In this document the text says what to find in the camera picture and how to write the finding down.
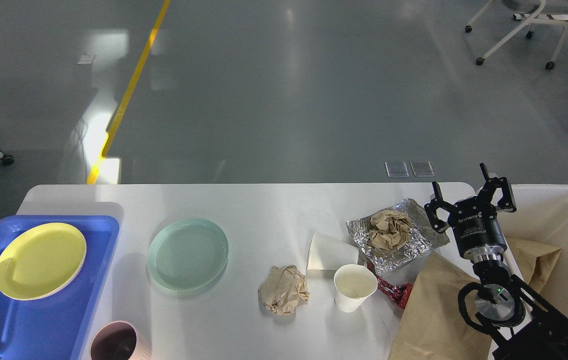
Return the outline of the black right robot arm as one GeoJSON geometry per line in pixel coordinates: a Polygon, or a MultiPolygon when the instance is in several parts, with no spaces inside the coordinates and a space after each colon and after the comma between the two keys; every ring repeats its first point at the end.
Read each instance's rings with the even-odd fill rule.
{"type": "Polygon", "coordinates": [[[458,255],[478,276],[458,292],[460,316],[492,338],[495,360],[568,360],[568,318],[504,259],[508,244],[498,214],[517,210],[512,186],[508,178],[491,175],[485,164],[479,166],[484,183],[478,194],[450,203],[433,182],[434,193],[424,205],[431,228],[439,234],[452,230],[458,255]]]}

